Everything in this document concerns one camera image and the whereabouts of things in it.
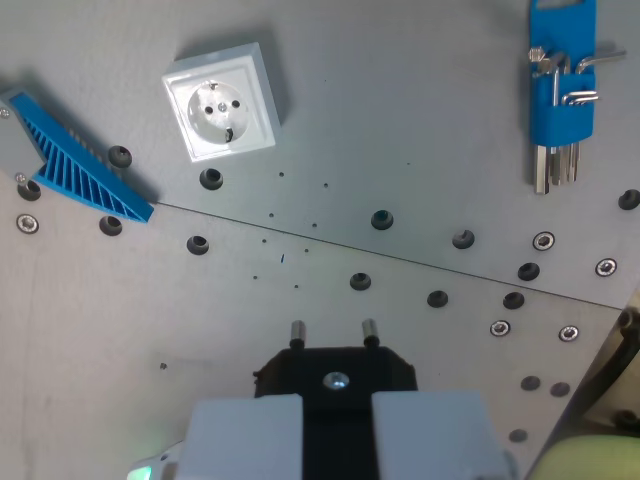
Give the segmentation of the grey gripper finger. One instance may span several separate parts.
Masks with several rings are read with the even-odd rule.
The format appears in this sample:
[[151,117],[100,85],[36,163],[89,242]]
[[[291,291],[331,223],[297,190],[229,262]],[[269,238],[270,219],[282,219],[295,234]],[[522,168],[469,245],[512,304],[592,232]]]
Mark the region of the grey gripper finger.
[[382,479],[514,479],[482,397],[469,391],[372,395]]
[[178,479],[300,479],[303,400],[297,394],[199,402]]

